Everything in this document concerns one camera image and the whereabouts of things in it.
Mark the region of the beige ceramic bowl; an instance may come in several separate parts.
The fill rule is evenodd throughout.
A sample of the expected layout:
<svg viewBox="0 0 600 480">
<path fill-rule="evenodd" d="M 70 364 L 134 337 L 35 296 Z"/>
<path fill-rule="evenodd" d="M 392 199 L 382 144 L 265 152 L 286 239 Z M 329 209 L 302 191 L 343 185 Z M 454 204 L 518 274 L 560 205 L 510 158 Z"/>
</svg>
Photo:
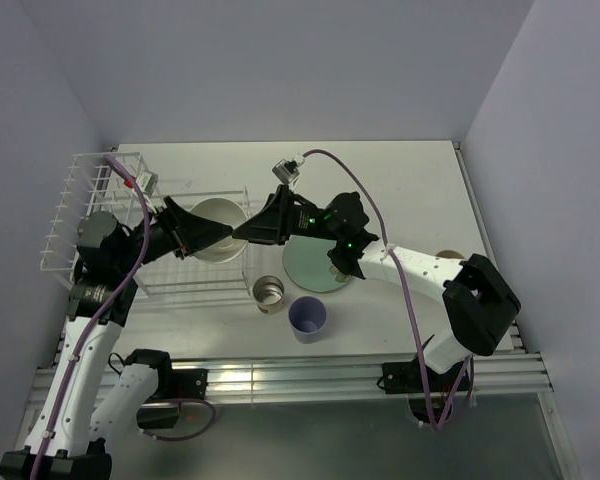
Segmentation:
<svg viewBox="0 0 600 480">
<path fill-rule="evenodd" d="M 248 220 L 245 210 L 236 202 L 220 197 L 207 198 L 190 209 L 190 212 L 201 218 L 216 221 L 233 228 L 239 227 Z M 246 249 L 247 241 L 229 236 L 213 245 L 200 250 L 194 257 L 212 264 L 227 263 L 238 258 Z"/>
</svg>

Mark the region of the steel cup with brown band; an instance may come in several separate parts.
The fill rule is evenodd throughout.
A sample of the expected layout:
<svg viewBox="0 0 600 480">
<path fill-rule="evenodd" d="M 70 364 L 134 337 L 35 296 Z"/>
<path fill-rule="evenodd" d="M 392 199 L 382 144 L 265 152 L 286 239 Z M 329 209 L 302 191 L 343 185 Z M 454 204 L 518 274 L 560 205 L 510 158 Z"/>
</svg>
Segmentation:
<svg viewBox="0 0 600 480">
<path fill-rule="evenodd" d="M 284 284 L 272 275 L 262 276 L 252 286 L 252 296 L 257 308 L 264 314 L 274 315 L 284 306 Z"/>
</svg>

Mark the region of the lilac plastic cup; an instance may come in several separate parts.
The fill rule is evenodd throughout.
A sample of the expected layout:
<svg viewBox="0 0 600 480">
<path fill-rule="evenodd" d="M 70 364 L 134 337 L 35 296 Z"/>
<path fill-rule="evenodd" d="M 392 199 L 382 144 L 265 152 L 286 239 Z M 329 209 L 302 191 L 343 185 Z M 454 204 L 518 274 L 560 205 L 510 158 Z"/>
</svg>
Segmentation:
<svg viewBox="0 0 600 480">
<path fill-rule="evenodd" d="M 288 319 L 296 340 L 301 344 L 311 344 L 324 336 L 327 310 L 318 298 L 304 296 L 291 304 Z"/>
</svg>

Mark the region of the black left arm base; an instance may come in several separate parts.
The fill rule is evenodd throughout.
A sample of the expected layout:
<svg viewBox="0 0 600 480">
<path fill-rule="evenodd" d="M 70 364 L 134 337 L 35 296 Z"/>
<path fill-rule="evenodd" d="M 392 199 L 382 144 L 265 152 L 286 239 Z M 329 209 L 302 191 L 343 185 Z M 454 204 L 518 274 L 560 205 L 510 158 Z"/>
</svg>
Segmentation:
<svg viewBox="0 0 600 480">
<path fill-rule="evenodd" d="M 175 369 L 166 387 L 154 393 L 136 415 L 137 425 L 145 430 L 172 429 L 183 416 L 184 404 L 168 399 L 194 398 L 204 400 L 208 370 L 204 368 Z"/>
</svg>

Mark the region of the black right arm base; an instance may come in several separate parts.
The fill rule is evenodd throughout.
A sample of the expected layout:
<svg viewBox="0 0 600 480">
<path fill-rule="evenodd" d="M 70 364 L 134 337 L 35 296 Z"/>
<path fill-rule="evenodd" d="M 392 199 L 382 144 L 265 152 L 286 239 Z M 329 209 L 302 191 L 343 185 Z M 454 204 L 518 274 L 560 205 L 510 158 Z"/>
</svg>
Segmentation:
<svg viewBox="0 0 600 480">
<path fill-rule="evenodd" d="M 431 393 L 431 403 L 434 418 L 441 420 L 447 401 L 452 398 L 451 390 L 457 377 L 461 378 L 456 393 L 465 393 L 465 403 L 468 402 L 473 390 L 474 373 L 473 361 L 465 367 L 458 362 L 443 374 L 438 374 L 431 368 L 426 368 L 428 385 Z M 421 378 L 420 364 L 417 358 L 409 362 L 385 362 L 382 364 L 382 375 L 376 381 L 376 386 L 387 395 L 423 394 L 424 386 Z"/>
</svg>

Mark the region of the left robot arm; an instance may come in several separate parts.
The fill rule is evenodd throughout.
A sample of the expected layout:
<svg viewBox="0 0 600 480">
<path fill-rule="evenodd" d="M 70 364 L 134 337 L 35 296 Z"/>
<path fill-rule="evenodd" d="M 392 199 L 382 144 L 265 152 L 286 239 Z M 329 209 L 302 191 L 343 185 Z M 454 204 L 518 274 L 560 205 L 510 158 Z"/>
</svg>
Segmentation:
<svg viewBox="0 0 600 480">
<path fill-rule="evenodd" d="M 141 266 L 165 255 L 183 259 L 232 235 L 231 226 L 197 216 L 165 197 L 129 228 L 109 211 L 77 226 L 78 278 L 70 290 L 66 336 L 52 385 L 22 449 L 4 453 L 4 479 L 107 479 L 113 435 L 149 398 L 175 386 L 168 353 L 136 350 L 118 384 L 96 401 L 109 356 L 125 326 Z"/>
</svg>

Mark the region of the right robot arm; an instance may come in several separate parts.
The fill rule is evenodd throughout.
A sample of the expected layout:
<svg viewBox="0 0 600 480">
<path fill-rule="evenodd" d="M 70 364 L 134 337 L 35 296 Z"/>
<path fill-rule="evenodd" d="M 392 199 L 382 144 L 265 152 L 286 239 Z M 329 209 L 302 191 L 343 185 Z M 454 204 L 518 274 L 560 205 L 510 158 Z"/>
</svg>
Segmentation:
<svg viewBox="0 0 600 480">
<path fill-rule="evenodd" d="M 367 231 L 359 193 L 340 193 L 319 208 L 281 185 L 265 206 L 232 236 L 259 245 L 282 245 L 293 236 L 334 241 L 328 257 L 341 273 L 386 281 L 440 303 L 447 324 L 422 345 L 415 383 L 432 390 L 470 355 L 490 356 L 521 310 L 521 302 L 492 261 L 474 253 L 448 259 L 391 246 Z"/>
</svg>

